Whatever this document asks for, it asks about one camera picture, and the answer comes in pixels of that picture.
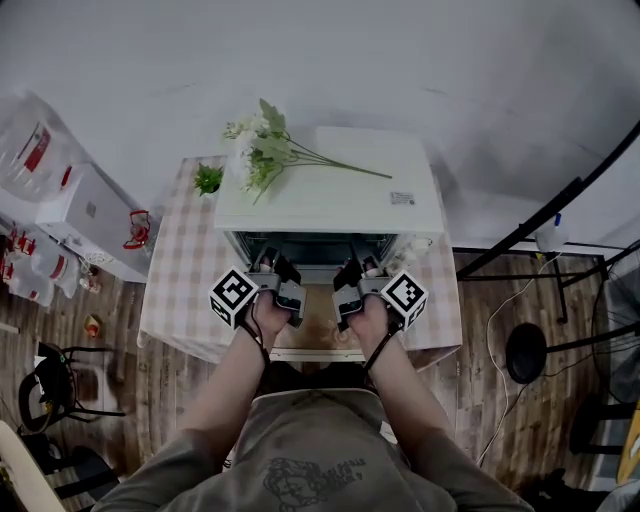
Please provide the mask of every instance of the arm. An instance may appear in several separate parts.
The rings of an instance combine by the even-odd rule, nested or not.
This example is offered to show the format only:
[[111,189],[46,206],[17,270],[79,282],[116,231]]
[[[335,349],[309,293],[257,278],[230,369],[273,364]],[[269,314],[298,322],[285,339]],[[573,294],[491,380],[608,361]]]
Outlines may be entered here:
[[[245,322],[254,332],[262,333],[264,348],[271,352],[291,313],[274,304],[271,292],[261,293],[254,308],[257,326],[251,309]],[[264,360],[256,342],[247,331],[238,329],[224,359],[180,421],[179,431],[197,430],[206,435],[211,454],[220,465],[238,440],[263,371]]]
[[[348,319],[369,359],[387,334],[382,299],[368,296],[364,311]],[[420,381],[400,342],[393,338],[371,367],[389,423],[420,476],[447,490],[459,510],[529,512],[515,494],[478,468],[454,442],[447,414]]]
[[[367,296],[364,312],[351,315],[348,322],[368,360],[387,334],[385,303],[379,297]],[[389,340],[378,356],[371,368],[371,377],[393,432],[409,460],[427,433],[443,432],[453,438],[447,414],[433,393],[422,384],[396,338]]]
[[[274,305],[270,292],[261,293],[254,308],[257,325],[250,311],[245,321],[256,333],[260,328],[264,347],[271,352],[290,313]],[[94,510],[159,510],[222,471],[247,419],[263,370],[258,345],[244,329],[238,329],[222,362],[180,419],[175,439]]]

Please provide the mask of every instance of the hand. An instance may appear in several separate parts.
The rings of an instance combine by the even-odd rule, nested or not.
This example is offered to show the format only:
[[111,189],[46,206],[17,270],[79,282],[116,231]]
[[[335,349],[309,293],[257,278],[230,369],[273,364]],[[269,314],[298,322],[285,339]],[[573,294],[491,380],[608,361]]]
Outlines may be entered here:
[[347,323],[358,336],[364,355],[369,357],[389,331],[387,306],[377,295],[367,295],[362,311],[349,315]]
[[291,311],[282,309],[274,303],[273,293],[264,291],[258,293],[258,300],[249,306],[245,316],[245,322],[251,326],[256,334],[262,332],[264,348],[271,352],[276,336],[291,318]]

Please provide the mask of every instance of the black strap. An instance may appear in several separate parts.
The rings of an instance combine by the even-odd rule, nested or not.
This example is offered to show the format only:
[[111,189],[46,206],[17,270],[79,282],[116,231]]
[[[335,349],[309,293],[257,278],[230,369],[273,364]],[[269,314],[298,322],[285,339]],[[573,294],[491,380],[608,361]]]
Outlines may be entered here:
[[376,359],[378,359],[378,356],[380,355],[380,352],[382,352],[384,347],[387,346],[387,343],[389,342],[389,340],[391,338],[393,338],[395,333],[397,333],[399,330],[400,330],[400,327],[395,322],[392,323],[389,326],[389,332],[386,334],[386,336],[384,338],[382,338],[382,341],[378,344],[376,349],[373,351],[373,354],[371,354],[371,357],[367,361],[367,364],[364,365],[364,373],[365,373],[365,375],[369,372],[369,370],[371,370],[371,367],[373,366],[373,363],[376,362]]
[[269,371],[269,365],[271,363],[271,359],[269,358],[269,352],[267,352],[267,349],[264,348],[264,346],[262,345],[262,342],[260,341],[260,338],[258,338],[258,335],[249,326],[249,324],[247,324],[247,322],[242,322],[240,324],[240,327],[242,327],[245,331],[249,333],[249,336],[251,336],[251,339],[256,342],[256,345],[258,345],[258,348],[260,349],[260,353],[262,354],[262,359],[264,359],[264,372],[262,373],[262,378],[264,379],[266,373]]

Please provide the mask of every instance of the flower stem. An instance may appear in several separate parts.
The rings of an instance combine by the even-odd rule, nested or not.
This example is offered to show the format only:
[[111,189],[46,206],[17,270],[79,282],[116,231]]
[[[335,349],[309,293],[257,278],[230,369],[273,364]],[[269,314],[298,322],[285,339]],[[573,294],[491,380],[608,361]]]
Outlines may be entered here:
[[352,171],[357,171],[357,172],[362,172],[365,174],[371,174],[372,176],[379,176],[381,178],[387,178],[387,179],[392,179],[393,176],[389,176],[388,174],[382,174],[379,172],[374,172],[374,171],[369,171],[367,169],[363,169],[362,167],[356,167],[353,165],[348,165],[348,164],[343,164],[341,162],[337,162],[336,160],[332,160],[331,158],[327,158],[326,156],[322,156],[319,155],[318,153],[315,153],[313,151],[308,150],[307,148],[304,148],[303,146],[300,146],[298,143],[292,141],[291,139],[289,139],[293,144],[295,144],[296,146],[302,147],[305,151],[309,151],[308,153],[299,151],[297,149],[292,150],[293,154],[296,155],[298,157],[298,159],[300,160],[306,160],[306,161],[310,161],[310,162],[318,162],[318,163],[322,163],[322,164],[329,164],[333,167],[338,167],[341,169],[349,169]]
[[273,180],[275,180],[278,176],[280,176],[284,172],[285,167],[289,167],[289,166],[280,165],[280,170],[278,172],[276,172],[273,176],[271,176],[271,178],[269,179],[267,184],[264,187],[262,187],[262,190],[260,190],[260,193],[256,196],[256,198],[253,201],[254,205],[258,202],[258,199],[260,199],[262,197],[262,194],[264,194],[267,191],[267,189],[269,188],[269,185],[271,185],[271,183],[273,183]]
[[309,162],[303,163],[303,164],[291,163],[291,164],[285,165],[285,167],[301,167],[303,165],[318,165],[318,166],[322,166],[322,167],[334,167],[334,168],[338,168],[338,169],[347,169],[347,170],[350,170],[350,171],[356,171],[356,172],[362,172],[362,173],[365,173],[365,174],[371,174],[373,176],[379,176],[381,178],[388,178],[388,179],[392,178],[392,176],[389,176],[387,174],[381,174],[381,173],[374,172],[374,171],[367,171],[366,169],[360,169],[358,167],[351,167],[350,165],[344,165],[344,164],[341,164],[339,162],[309,161]]

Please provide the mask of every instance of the fan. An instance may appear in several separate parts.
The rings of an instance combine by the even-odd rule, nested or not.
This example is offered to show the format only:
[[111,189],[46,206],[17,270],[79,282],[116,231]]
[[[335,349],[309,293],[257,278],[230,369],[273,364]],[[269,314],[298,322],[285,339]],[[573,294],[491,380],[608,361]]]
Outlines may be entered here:
[[[640,241],[630,249],[633,252],[614,263],[609,279],[600,285],[593,304],[592,336],[640,321]],[[620,403],[638,401],[640,333],[631,332],[591,347],[596,371],[609,394]]]

